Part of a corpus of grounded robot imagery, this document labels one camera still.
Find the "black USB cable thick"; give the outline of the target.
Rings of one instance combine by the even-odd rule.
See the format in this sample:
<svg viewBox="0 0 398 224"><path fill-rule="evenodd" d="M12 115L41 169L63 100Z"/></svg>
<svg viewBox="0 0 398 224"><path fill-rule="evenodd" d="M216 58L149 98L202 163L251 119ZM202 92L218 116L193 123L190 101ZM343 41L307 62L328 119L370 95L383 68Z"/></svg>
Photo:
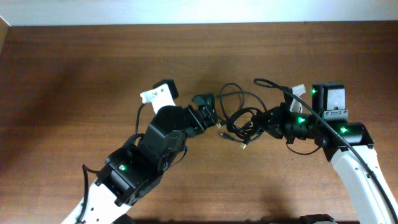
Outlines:
<svg viewBox="0 0 398 224"><path fill-rule="evenodd" d="M241 108L246 108L246 107L254 107L254 106L245 106L245 102L246 102L247 96L251 96L254 99L256 99L259 102L259 104L262 106L261 109L258 108L258 109L261 110L261 112L267 111L265 103L261 100L261 98L259 96L257 96L256 94L254 94L252 92L243 90L243 88L241 86L239 86L237 83L229 82L227 84L224 84L221 87L221 89L219 90L218 94L215 95L215 98L217 100L219 100L220 108L221 108L221 115L219 115L218 117L221 117L221 118L225 119L225 116L231 116L232 115L232 114L228 114L227 113L226 107L224 106L224 99L226 97L228 97L228 96L234 96L234 95L238 95L239 99L240 99L240 102L239 102L237 110L239 110ZM235 122L235 124L238 125L238 126L242 126L247 121L251 120L251 118L252 118L252 115L249 114L249 113L246 113L246 114L242 115Z"/></svg>

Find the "black USB cable thin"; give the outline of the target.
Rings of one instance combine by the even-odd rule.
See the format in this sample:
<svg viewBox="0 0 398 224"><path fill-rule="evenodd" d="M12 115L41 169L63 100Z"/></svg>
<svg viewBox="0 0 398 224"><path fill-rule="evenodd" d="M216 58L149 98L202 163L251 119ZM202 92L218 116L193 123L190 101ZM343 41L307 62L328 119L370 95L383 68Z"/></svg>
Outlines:
<svg viewBox="0 0 398 224"><path fill-rule="evenodd" d="M221 137L229 141L240 143L240 147L245 149L251 142L256 141L264 134L264 130L256 126L251 120L247 121L244 125L238 126L235 122L244 114L249 113L254 117L261 110L255 107L246 107L237 110L231 116L225 116L225 119L218 117L219 123L217 127L226 127L226 132L221 133Z"/></svg>

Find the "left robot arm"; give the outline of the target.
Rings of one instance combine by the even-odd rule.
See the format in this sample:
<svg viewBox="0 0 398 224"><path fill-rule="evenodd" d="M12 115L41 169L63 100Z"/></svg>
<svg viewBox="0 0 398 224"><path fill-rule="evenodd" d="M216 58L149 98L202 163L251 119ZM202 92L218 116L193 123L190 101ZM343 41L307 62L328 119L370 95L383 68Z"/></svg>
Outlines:
<svg viewBox="0 0 398 224"><path fill-rule="evenodd" d="M215 96L194 96L198 106L163 106L146 132L132 135L111 153L92 184L85 183L82 200L64 223L114 223L154 189L186 141L217 123Z"/></svg>

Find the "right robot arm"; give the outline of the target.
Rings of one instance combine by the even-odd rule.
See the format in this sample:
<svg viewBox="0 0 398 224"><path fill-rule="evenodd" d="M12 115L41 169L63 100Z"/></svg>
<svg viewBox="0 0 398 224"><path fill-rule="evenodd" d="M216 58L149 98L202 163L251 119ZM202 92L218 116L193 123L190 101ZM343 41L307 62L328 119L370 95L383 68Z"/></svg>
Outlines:
<svg viewBox="0 0 398 224"><path fill-rule="evenodd" d="M381 172L365 125L348 121L346 91L341 83L314 83L312 105L302 99L303 85L288 88L257 78L254 84L284 93L279 106L258 112L253 125L291 145L312 139L322 149L349 193L361 223L397 223L397 202Z"/></svg>

